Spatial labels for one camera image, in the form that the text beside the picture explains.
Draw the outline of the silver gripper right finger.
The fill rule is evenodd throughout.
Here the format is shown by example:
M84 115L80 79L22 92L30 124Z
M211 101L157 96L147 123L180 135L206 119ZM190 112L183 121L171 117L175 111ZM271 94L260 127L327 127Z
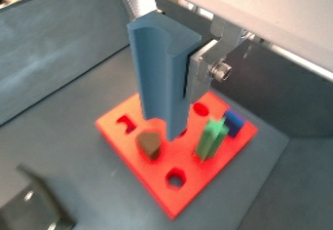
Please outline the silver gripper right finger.
M226 63L227 54L251 36L247 29L226 19L214 16L211 39L190 56L184 97L194 103L208 91L211 81L227 79L231 66Z

